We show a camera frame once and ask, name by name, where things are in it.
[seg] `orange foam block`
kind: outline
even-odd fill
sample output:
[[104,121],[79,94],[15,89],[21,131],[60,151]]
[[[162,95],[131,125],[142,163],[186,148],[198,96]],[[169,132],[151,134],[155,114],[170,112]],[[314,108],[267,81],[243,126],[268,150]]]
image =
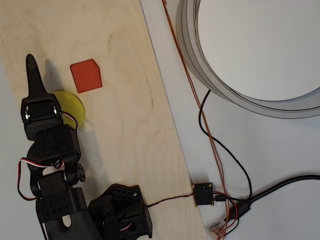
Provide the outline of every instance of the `orange foam block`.
[[78,93],[102,87],[100,68],[93,59],[72,64],[70,70]]

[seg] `yellow disc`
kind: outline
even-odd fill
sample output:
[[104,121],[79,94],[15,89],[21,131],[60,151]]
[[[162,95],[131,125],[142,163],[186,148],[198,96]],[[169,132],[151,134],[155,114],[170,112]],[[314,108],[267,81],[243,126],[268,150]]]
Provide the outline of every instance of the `yellow disc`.
[[[58,100],[61,110],[71,114],[78,122],[79,128],[84,124],[85,121],[85,108],[77,96],[66,91],[55,91],[53,92],[56,99]],[[76,123],[66,116],[62,116],[63,123],[68,124],[73,128],[76,128]]]

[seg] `wood grain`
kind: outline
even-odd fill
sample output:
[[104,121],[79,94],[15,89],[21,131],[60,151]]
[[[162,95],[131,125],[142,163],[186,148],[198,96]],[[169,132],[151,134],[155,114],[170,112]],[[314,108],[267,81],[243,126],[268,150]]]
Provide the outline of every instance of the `wood grain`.
[[[28,95],[27,54],[48,92],[71,92],[84,105],[78,138],[87,202],[114,183],[139,184],[148,204],[191,192],[139,0],[0,0],[0,57],[18,108]],[[103,87],[78,94],[70,65],[88,59]],[[153,239],[206,239],[192,197],[150,213]]]

